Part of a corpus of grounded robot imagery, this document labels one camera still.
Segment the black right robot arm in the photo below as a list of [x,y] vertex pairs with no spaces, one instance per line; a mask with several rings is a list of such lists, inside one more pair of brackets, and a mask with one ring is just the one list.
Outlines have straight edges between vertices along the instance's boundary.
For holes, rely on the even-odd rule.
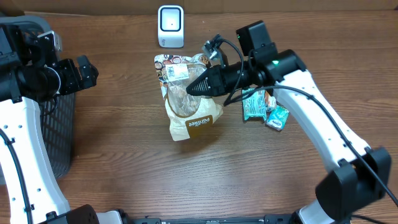
[[266,90],[305,131],[327,176],[316,186],[314,202],[290,215],[291,223],[349,223],[356,212],[391,195],[387,186],[392,159],[373,149],[339,117],[293,50],[279,52],[263,21],[236,31],[239,62],[230,65],[221,50],[224,38],[205,42],[204,53],[219,60],[187,86],[193,96],[225,96],[225,104]]

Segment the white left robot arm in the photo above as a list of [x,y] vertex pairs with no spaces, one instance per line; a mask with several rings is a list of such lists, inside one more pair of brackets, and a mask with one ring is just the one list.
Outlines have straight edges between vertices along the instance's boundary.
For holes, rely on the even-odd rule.
[[70,208],[50,165],[40,104],[96,85],[97,68],[84,55],[60,60],[54,32],[34,35],[1,24],[1,168],[11,223],[122,223],[119,210]]

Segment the brown pastry bag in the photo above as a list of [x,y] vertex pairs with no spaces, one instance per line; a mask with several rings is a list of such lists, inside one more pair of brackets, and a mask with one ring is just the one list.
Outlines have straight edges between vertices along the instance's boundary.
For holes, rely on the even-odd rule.
[[160,54],[154,67],[160,82],[165,109],[174,141],[194,138],[211,127],[223,114],[222,106],[211,97],[192,96],[186,87],[210,66],[208,57]]

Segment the orange tissue pack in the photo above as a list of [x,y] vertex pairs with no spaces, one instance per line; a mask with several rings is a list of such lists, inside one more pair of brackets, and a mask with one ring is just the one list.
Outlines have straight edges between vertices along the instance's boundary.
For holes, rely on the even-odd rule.
[[266,112],[270,113],[277,107],[277,101],[274,96],[271,96],[267,91],[265,91],[264,95],[265,104],[266,104]]

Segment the small teal tissue pack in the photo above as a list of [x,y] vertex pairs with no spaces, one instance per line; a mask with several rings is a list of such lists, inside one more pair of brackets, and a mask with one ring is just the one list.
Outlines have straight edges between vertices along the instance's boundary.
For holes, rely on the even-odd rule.
[[284,128],[288,117],[289,111],[283,106],[277,105],[276,108],[271,111],[266,124],[278,131],[281,131]]

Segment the teal wet wipes pack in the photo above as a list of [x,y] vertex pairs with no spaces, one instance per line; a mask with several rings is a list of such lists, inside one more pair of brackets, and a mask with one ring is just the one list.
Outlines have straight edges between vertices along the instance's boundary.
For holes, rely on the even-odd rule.
[[249,98],[242,101],[243,103],[243,120],[249,121],[256,118],[261,119],[263,122],[267,119],[265,91],[256,91]]

